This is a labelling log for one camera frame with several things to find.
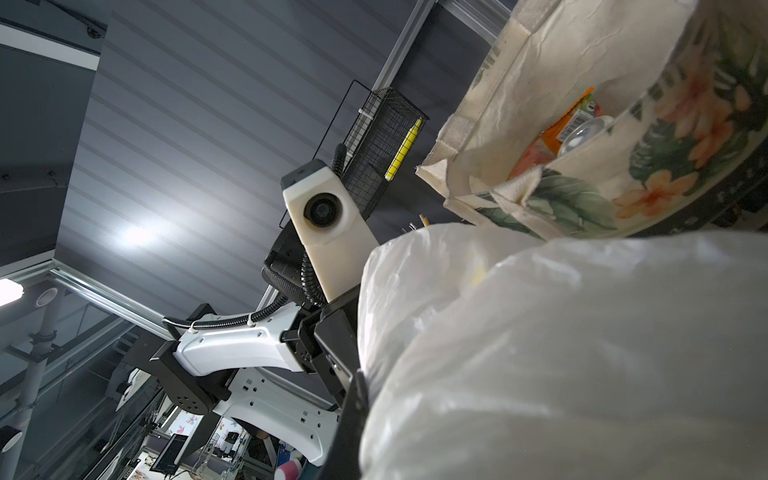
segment robotic arm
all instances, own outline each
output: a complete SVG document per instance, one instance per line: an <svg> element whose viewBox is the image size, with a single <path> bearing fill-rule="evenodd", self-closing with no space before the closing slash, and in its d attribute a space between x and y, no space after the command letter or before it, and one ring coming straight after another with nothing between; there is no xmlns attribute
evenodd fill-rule
<svg viewBox="0 0 768 480"><path fill-rule="evenodd" d="M262 429L322 465L339 424L335 408L343 404L359 367L359 282L378 242L339 178L322 161L286 175L281 186L293 228L329 303L308 306L297 298L295 279L291 283L291 275L285 275L282 283L272 282L279 289L273 302L257 312L218 316L209 305L201 305L186 320L166 319L176 341L155 353L150 368L182 409L213 412L247 429ZM319 409L257 367L317 374L338 407Z"/></svg>

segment camera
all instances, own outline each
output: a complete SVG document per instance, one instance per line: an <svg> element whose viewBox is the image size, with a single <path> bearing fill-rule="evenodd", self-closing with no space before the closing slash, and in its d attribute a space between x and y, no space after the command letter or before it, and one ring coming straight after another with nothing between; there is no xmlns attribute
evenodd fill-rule
<svg viewBox="0 0 768 480"><path fill-rule="evenodd" d="M379 245L339 177L315 159L280 180L288 213L329 302L360 283Z"/></svg>

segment camera lens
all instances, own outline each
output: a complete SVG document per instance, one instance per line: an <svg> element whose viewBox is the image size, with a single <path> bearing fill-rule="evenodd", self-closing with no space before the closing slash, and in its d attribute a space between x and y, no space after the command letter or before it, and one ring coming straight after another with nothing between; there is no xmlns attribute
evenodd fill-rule
<svg viewBox="0 0 768 480"><path fill-rule="evenodd" d="M306 203L304 217L315 227L330 227L341 213L339 198L333 194L317 194Z"/></svg>

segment white camera housing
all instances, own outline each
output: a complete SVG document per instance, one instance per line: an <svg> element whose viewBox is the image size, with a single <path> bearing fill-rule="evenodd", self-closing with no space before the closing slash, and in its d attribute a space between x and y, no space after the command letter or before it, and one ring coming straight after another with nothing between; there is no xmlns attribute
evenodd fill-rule
<svg viewBox="0 0 768 480"><path fill-rule="evenodd" d="M368 256L379 242L341 180L322 161L309 162L280 183L293 225L331 302L360 283ZM320 194L338 200L336 218L327 227L317 226L305 212L307 204Z"/></svg>

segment fluorescent light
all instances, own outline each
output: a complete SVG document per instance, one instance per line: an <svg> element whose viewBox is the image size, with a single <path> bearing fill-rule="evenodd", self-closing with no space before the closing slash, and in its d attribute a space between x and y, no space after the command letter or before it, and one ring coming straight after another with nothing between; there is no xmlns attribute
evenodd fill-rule
<svg viewBox="0 0 768 480"><path fill-rule="evenodd" d="M23 286L7 278L0 280L0 305L18 300L22 295L24 295Z"/></svg>
<svg viewBox="0 0 768 480"><path fill-rule="evenodd" d="M123 236L130 245L144 245L154 239L154 235L144 228L133 227Z"/></svg>

